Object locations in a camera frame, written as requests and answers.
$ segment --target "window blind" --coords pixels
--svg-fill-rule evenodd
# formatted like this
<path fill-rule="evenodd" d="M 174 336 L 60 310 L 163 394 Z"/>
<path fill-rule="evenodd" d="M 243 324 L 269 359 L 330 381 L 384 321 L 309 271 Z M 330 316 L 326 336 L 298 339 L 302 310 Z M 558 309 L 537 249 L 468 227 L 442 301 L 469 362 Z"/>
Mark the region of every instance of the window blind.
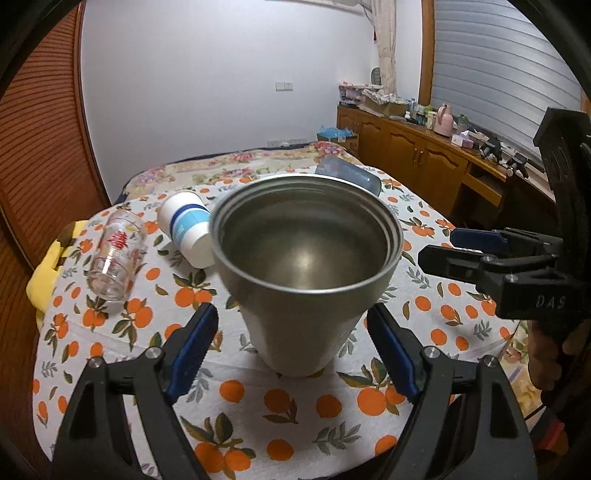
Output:
<path fill-rule="evenodd" d="M 540 31 L 507 0 L 435 0 L 431 104 L 538 158 L 550 106 L 581 110 L 581 87 Z"/>

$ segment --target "blue gripper pad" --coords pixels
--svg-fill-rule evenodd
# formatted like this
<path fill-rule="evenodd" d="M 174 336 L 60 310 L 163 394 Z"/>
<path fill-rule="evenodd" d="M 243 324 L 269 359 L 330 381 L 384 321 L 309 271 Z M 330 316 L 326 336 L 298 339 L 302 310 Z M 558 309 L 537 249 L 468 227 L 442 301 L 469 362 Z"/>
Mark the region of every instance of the blue gripper pad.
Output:
<path fill-rule="evenodd" d="M 506 238 L 498 232 L 456 228 L 449 235 L 449 240 L 456 248 L 480 250 L 487 254 L 503 253 L 508 245 Z"/>
<path fill-rule="evenodd" d="M 368 332 L 396 391 L 415 402 L 426 381 L 421 343 L 410 330 L 400 328 L 388 309 L 379 303 L 368 310 Z"/>
<path fill-rule="evenodd" d="M 187 340 L 171 366 L 171 380 L 164 393 L 171 404 L 176 403 L 179 397 L 186 395 L 191 389 L 193 380 L 217 332 L 217 325 L 217 310 L 208 303 L 202 304 L 184 327 L 185 329 L 193 327 L 193 330 L 189 332 Z M 180 333 L 180 330 L 173 332 L 173 335 Z"/>

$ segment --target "stainless steel cup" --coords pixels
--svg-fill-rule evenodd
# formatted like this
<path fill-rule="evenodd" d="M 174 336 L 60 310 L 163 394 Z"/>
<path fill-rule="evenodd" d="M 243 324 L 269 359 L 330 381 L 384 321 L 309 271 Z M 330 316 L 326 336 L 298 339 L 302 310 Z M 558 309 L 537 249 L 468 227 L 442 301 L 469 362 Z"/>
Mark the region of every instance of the stainless steel cup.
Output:
<path fill-rule="evenodd" d="M 403 243 L 398 219 L 376 196 L 318 175 L 232 191 L 212 212 L 210 233 L 253 345 L 292 377 L 336 355 L 388 286 Z"/>

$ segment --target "screw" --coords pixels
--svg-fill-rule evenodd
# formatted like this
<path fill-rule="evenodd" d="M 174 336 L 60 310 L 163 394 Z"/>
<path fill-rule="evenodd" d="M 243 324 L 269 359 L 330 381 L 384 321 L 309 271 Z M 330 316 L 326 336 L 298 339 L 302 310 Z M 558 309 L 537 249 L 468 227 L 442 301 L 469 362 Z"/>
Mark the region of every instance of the screw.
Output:
<path fill-rule="evenodd" d="M 161 353 L 162 353 L 162 350 L 160 348 L 158 348 L 157 346 L 151 346 L 150 348 L 148 348 L 144 352 L 144 355 L 147 356 L 148 358 L 154 359 L 154 358 L 158 358 Z"/>
<path fill-rule="evenodd" d="M 434 347 L 434 346 L 426 346 L 423 349 L 423 352 L 425 353 L 425 356 L 427 358 L 437 358 L 441 352 L 439 351 L 439 348 Z"/>
<path fill-rule="evenodd" d="M 499 364 L 499 361 L 495 357 L 493 357 L 492 355 L 485 355 L 484 364 L 488 368 L 494 368 Z"/>
<path fill-rule="evenodd" d="M 94 356 L 88 360 L 88 366 L 90 368 L 99 368 L 103 364 L 103 359 L 99 356 Z"/>

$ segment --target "pink thermos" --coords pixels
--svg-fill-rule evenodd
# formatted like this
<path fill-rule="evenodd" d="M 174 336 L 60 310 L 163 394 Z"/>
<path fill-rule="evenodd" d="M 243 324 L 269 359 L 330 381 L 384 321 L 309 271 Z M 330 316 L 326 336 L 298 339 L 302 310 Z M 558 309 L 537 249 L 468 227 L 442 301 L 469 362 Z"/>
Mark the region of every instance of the pink thermos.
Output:
<path fill-rule="evenodd" d="M 452 107 L 444 103 L 437 111 L 437 117 L 435 118 L 435 130 L 436 134 L 443 135 L 444 137 L 451 137 L 453 134 L 453 117 Z"/>

